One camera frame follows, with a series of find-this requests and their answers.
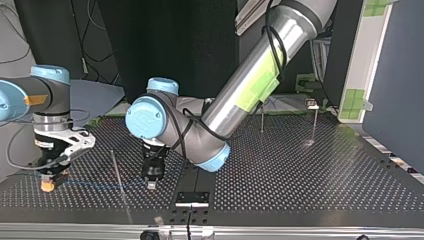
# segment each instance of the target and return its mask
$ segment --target black curtain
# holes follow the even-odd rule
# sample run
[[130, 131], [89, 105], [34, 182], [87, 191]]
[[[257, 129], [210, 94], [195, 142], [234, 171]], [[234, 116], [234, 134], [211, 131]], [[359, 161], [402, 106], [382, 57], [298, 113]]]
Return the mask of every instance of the black curtain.
[[180, 95], [215, 97], [238, 64], [236, 0], [99, 0], [128, 101], [150, 77]]

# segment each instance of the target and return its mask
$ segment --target gray wall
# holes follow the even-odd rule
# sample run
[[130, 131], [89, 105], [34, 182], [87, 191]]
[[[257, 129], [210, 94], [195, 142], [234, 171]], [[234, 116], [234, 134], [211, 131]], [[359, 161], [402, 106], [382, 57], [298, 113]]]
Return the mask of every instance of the gray wall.
[[369, 101], [364, 130], [424, 172], [422, 0], [394, 3]]
[[[12, 0], [2, 0], [9, 6], [14, 6]], [[10, 13], [4, 10], [10, 20], [15, 24], [15, 27], [22, 32], [19, 20]], [[28, 45], [24, 43], [10, 27], [9, 23], [0, 13], [0, 62], [18, 58], [25, 54]], [[0, 64], [0, 79], [1, 77], [23, 77], [28, 76], [31, 66], [35, 64], [32, 54], [28, 55], [21, 61]], [[11, 168], [6, 163], [6, 146], [10, 141], [11, 136], [20, 128], [20, 125], [9, 124], [0, 127], [0, 181], [3, 181], [9, 174], [16, 172], [16, 169]], [[37, 158], [40, 154], [39, 150], [34, 145], [34, 136], [31, 126], [26, 126], [16, 138], [12, 146], [12, 158], [15, 162], [25, 164]]]

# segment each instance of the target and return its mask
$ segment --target metal rod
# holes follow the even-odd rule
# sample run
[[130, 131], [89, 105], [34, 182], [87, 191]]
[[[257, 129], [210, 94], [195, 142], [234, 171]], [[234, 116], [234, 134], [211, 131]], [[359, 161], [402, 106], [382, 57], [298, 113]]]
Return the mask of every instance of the metal rod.
[[265, 118], [265, 109], [264, 109], [264, 105], [262, 105], [261, 107], [261, 133], [264, 132], [264, 118]]
[[319, 109], [315, 109], [314, 128], [317, 126], [318, 110]]
[[110, 156], [112, 158], [113, 166], [115, 167], [116, 178], [118, 179], [119, 188], [121, 189], [122, 194], [125, 194], [124, 188], [122, 186], [121, 175], [119, 174], [118, 163], [116, 162], [115, 153], [113, 149], [110, 150]]

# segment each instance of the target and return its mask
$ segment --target black bracket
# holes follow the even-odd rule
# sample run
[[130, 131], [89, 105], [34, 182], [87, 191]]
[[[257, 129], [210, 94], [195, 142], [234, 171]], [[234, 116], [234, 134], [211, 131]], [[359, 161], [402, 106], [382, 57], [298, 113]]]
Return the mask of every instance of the black bracket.
[[179, 192], [176, 207], [205, 208], [209, 207], [208, 192]]

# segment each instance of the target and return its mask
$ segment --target white cable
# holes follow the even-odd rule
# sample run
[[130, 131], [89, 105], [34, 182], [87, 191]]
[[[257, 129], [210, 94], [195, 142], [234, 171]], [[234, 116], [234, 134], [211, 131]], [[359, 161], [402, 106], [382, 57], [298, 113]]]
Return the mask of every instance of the white cable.
[[100, 26], [99, 24], [97, 24], [97, 23], [93, 20], [93, 18], [91, 17], [91, 14], [90, 14], [90, 2], [91, 2], [91, 0], [88, 0], [88, 1], [87, 1], [87, 15], [88, 15], [88, 18], [90, 19], [91, 23], [93, 23], [93, 24], [94, 24], [94, 26], [96, 26], [96, 27], [98, 27], [98, 28], [100, 28], [100, 29], [106, 30], [106, 28], [105, 28], [105, 27], [102, 27], [102, 26]]

